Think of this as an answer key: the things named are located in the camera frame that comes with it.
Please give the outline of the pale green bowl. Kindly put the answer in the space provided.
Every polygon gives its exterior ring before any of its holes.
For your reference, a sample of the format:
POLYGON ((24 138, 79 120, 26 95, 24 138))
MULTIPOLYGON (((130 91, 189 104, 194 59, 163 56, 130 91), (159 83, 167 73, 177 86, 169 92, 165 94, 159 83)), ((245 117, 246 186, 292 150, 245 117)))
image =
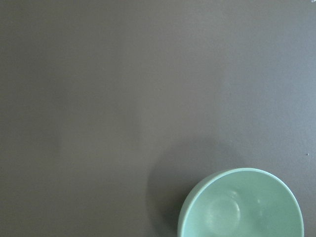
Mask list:
POLYGON ((207 176, 187 195, 179 214, 179 237, 302 237, 296 197, 279 178, 256 168, 207 176))

